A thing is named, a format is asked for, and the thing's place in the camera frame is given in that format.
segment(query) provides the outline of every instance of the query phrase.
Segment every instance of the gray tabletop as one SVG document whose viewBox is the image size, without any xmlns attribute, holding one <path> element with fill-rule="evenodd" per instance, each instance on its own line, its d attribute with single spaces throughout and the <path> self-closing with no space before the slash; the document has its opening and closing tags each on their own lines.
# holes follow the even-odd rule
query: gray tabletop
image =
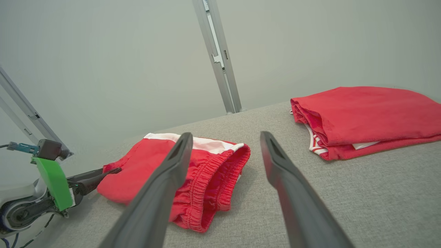
<svg viewBox="0 0 441 248">
<path fill-rule="evenodd" d="M 357 247 L 441 247 L 441 142 L 405 147 L 348 161 L 323 161 L 310 152 L 309 133 L 289 114 L 289 102 L 162 130 L 246 143 L 251 157 L 229 212 L 218 212 L 209 230 L 196 233 L 173 223 L 164 247 L 287 247 L 277 192 L 266 180 L 260 131 L 274 134 Z M 67 176 L 113 162 L 143 136 L 66 160 Z M 29 247 L 97 247 L 125 206 L 96 192 L 56 217 Z"/>
</svg>

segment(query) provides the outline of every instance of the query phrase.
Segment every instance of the black cable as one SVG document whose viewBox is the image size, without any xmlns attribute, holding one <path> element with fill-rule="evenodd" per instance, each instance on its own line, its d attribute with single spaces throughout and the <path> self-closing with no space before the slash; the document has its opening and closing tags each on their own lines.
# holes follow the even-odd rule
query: black cable
<svg viewBox="0 0 441 248">
<path fill-rule="evenodd" d="M 17 244 L 17 241 L 19 240 L 19 233 L 15 235 L 14 243 L 12 244 L 11 248 L 15 248 L 15 245 Z"/>
<path fill-rule="evenodd" d="M 1 238 L 3 240 L 4 244 L 6 245 L 6 248 L 9 248 L 9 241 L 5 238 Z"/>
<path fill-rule="evenodd" d="M 44 230 L 45 230 L 45 228 L 49 225 L 49 223 L 51 222 L 51 220 L 52 220 L 52 218 L 54 217 L 54 215 L 55 214 L 52 214 L 51 215 L 51 218 L 49 218 L 49 220 L 48 220 L 48 222 L 46 223 L 46 225 L 44 226 L 44 228 L 33 238 L 33 239 L 31 239 L 30 241 L 28 241 L 24 246 L 22 246 L 22 247 L 20 247 L 20 248 L 25 248 L 26 246 L 28 246 L 30 243 L 32 243 L 32 241 L 34 241 L 37 237 L 38 237 L 38 235 L 40 235 Z"/>
</svg>

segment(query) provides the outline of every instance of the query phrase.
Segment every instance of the green plastic bracket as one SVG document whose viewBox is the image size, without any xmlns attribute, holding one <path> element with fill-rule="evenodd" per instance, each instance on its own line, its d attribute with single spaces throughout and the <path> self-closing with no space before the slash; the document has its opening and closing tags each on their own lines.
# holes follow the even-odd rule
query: green plastic bracket
<svg viewBox="0 0 441 248">
<path fill-rule="evenodd" d="M 46 183 L 51 195 L 55 198 L 55 206 L 63 211 L 72 206 L 71 192 L 66 176 L 57 161 L 32 157 L 38 171 Z"/>
</svg>

